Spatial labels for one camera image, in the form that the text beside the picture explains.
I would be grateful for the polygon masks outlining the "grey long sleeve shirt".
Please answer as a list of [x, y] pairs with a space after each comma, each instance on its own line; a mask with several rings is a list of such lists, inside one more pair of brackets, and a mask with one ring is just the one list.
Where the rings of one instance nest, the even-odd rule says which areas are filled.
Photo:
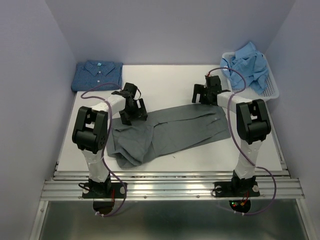
[[189, 104], [148, 113], [146, 120], [113, 120], [106, 151], [122, 169], [138, 167], [182, 150], [230, 138], [219, 106]]

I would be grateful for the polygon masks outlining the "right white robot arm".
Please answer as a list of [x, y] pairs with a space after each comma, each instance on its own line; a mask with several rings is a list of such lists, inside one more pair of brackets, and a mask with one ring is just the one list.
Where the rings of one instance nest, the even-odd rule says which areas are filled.
[[216, 181], [213, 195], [217, 198], [260, 195], [256, 182], [259, 150], [271, 132], [271, 123], [264, 100], [251, 100], [223, 90], [218, 76], [207, 76], [205, 84], [195, 84], [192, 103], [219, 106], [236, 115], [236, 131], [240, 138], [239, 157], [230, 181]]

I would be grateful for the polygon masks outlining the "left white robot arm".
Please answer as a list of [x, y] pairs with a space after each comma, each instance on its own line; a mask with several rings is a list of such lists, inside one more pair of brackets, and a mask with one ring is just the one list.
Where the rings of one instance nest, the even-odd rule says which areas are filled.
[[116, 195], [124, 198], [126, 184], [111, 182], [113, 173], [104, 160], [105, 148], [112, 130], [113, 116], [120, 115], [121, 123], [127, 126], [135, 120], [146, 120], [147, 110], [142, 98], [136, 98], [140, 92], [133, 83], [126, 83], [120, 90], [113, 91], [108, 98], [91, 96], [100, 102], [94, 106], [82, 106], [78, 109], [72, 142], [84, 155], [89, 177], [85, 183], [79, 183], [84, 199], [110, 198]]

